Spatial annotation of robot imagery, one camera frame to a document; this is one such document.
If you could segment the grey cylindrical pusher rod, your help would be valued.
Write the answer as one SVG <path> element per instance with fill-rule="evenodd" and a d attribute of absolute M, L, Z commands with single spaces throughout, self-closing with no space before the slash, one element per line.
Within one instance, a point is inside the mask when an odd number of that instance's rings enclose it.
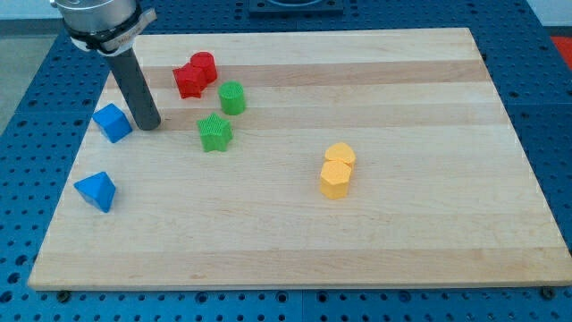
<path fill-rule="evenodd" d="M 143 131 L 156 129 L 161 123 L 161 116 L 133 49 L 105 59 L 135 124 Z"/>

